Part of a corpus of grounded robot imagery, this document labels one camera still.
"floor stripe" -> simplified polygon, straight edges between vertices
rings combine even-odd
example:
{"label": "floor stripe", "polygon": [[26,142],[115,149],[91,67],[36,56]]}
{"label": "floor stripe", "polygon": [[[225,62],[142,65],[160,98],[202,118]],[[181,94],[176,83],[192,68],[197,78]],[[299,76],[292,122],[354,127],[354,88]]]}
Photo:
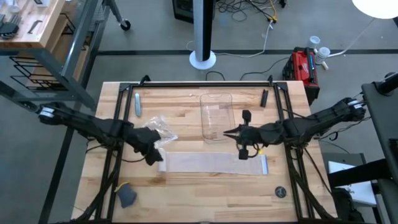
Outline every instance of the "floor stripe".
{"label": "floor stripe", "polygon": [[[262,50],[214,50],[214,53],[228,53],[252,55]],[[293,50],[266,50],[263,55],[289,55]],[[342,50],[331,50],[331,54]],[[99,50],[97,55],[189,55],[189,50]],[[398,54],[398,49],[354,49],[348,50],[346,55]]]}

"small round object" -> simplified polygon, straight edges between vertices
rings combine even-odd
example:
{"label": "small round object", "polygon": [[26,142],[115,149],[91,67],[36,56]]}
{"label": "small round object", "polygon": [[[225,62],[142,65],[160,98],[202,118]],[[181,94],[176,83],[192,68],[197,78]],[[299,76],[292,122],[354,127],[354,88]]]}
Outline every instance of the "small round object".
{"label": "small round object", "polygon": [[282,186],[279,186],[275,189],[275,194],[279,198],[284,198],[284,197],[286,197],[286,194],[287,194],[286,189]]}
{"label": "small round object", "polygon": [[131,24],[127,19],[123,19],[120,23],[120,27],[122,28],[122,30],[127,31],[131,28]]}

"plastic bag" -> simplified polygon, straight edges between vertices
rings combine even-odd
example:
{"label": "plastic bag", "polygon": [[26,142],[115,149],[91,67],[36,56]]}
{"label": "plastic bag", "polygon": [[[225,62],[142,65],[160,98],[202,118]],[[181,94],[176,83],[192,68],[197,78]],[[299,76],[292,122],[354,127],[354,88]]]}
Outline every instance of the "plastic bag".
{"label": "plastic bag", "polygon": [[154,143],[156,149],[160,149],[164,145],[178,138],[178,136],[170,130],[163,116],[156,116],[151,118],[148,122],[145,123],[144,126],[148,127],[151,130],[156,130],[159,133],[161,140],[158,140]]}

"caster wheel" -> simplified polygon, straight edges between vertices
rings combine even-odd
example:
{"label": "caster wheel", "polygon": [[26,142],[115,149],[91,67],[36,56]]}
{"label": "caster wheel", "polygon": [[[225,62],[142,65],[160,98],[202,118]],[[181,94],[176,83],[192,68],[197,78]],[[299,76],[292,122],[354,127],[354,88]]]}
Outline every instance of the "caster wheel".
{"label": "caster wheel", "polygon": [[120,23],[120,27],[122,28],[122,30],[127,31],[130,29],[131,24],[127,19],[123,19],[123,21]]}

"white paper strip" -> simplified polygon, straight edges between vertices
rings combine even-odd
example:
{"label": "white paper strip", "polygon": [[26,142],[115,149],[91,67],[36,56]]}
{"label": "white paper strip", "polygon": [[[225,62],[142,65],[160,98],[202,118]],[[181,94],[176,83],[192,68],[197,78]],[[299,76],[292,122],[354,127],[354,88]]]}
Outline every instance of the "white paper strip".
{"label": "white paper strip", "polygon": [[246,161],[237,154],[223,152],[164,152],[161,172],[214,172],[227,174],[268,174],[266,155],[258,155]]}

